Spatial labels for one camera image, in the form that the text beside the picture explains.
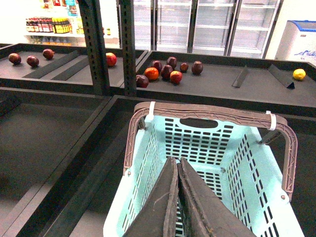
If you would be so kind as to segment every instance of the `basket handle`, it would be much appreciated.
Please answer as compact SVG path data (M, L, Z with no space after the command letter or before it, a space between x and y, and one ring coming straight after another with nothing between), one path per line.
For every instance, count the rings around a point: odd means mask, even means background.
M142 102L135 106L134 115L129 123L124 160L124 174L126 170L132 166L137 126L140 119L149 114L150 104L150 102ZM266 128L269 130L274 127L274 129L279 131L286 140L282 189L288 194L291 201L294 190L298 142L294 131L287 125L286 119L271 114L247 112L218 106L159 102L155 103L154 109L151 108L151 113L157 116L179 119L217 119L220 121L233 122L238 125Z

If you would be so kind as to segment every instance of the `shopping basket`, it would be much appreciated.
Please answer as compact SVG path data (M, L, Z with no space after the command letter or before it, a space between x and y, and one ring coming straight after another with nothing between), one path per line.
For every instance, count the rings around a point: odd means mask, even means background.
M217 125L188 126L183 120L187 118L212 120ZM258 128L271 131L262 139ZM286 140L283 175L267 145L279 134ZM140 103L130 121L124 172L104 224L104 237L124 234L169 156L186 158L223 204L256 236L304 236L290 205L296 154L295 133L284 118L271 113ZM177 215L176 236L183 237L180 209Z

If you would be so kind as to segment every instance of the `black shelf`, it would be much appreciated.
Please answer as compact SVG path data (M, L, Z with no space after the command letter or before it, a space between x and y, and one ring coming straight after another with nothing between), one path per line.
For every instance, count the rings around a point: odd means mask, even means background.
M178 59L175 70L180 70L182 62L189 64L180 84L175 86L159 77L157 81L149 83L147 88L138 88L139 97L167 100L177 98L188 103L270 110L308 117L316 115L316 68L309 63L151 51L138 65L136 73L143 74L153 60L160 60L164 65L170 56ZM199 76L191 72L195 61L203 63L203 72ZM289 90L269 72L272 64L289 80L294 80L292 74L297 68L305 69L307 76L304 81L293 81L295 89ZM245 66L248 73L242 86L233 87L232 84Z
M52 60L43 57L45 48L55 51ZM7 59L12 52L19 52L20 65L14 66ZM108 68L111 91L118 91L124 83L123 52L122 49L106 49L106 52L112 52L118 58L117 64ZM147 50L135 51L137 65L147 53ZM29 55L40 60L39 67L33 69L26 63ZM0 81L5 87L95 94L85 47L15 44L0 49L0 67Z

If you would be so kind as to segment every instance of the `lemon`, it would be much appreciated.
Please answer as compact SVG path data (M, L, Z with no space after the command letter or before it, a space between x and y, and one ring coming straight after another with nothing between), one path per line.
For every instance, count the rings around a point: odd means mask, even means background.
M305 76L306 76L306 73L303 69L296 69L293 72L293 77L296 80L303 80Z

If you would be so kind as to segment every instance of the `red apple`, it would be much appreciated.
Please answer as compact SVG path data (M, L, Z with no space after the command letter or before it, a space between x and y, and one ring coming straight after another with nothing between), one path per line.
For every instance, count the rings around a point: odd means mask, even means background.
M178 71L173 71L171 74L170 74L170 80L172 83L174 84L179 84L180 81L182 80L182 73L181 72L178 72Z
M44 49L43 51L43 56L44 58L46 58L47 60L51 60L54 57L55 52L49 48Z
M107 53L108 67L113 67L117 63L117 57L113 53Z
M29 64L32 68L37 67L40 64L40 61L35 56L29 56L26 59L27 64Z
M177 67L177 59L175 57L169 57L167 60L167 64L172 66L172 69L174 70Z
M189 68L189 65L187 63L182 63L180 66L180 72L186 73L188 68Z
M156 60L156 61L153 61L152 67L156 68L158 72L160 73L162 69L162 64L159 60Z
M164 65L162 67L162 70L161 70L161 77L162 77L162 79L169 80L170 79L170 74L172 73L172 71L173 71L172 66Z
M19 65L22 61L21 56L17 53L12 53L9 55L9 61L14 65Z
M136 75L136 86L141 88L147 88L149 80L145 75Z
M192 65L192 73L194 75L200 75L202 71L203 71L203 63L201 63L200 61L195 61Z

